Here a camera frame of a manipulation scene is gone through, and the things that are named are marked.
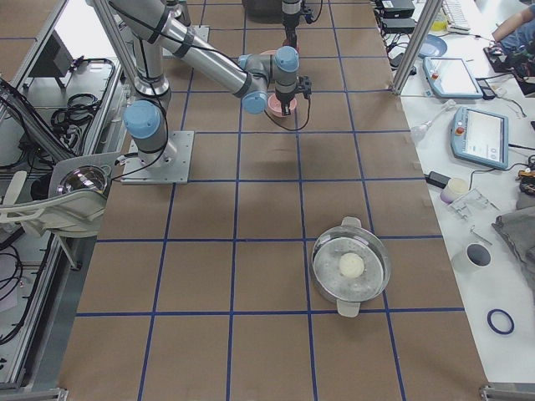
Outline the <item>person forearm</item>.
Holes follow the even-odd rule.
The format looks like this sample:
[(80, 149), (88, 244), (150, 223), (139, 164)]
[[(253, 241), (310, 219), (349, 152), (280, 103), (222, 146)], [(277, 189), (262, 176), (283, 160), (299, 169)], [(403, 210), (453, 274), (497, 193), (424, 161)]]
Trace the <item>person forearm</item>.
[(511, 17), (501, 23), (493, 32), (492, 38), (498, 42), (507, 35), (513, 33), (522, 25), (529, 23), (534, 19), (534, 11), (531, 8), (525, 8), (521, 12), (513, 14)]

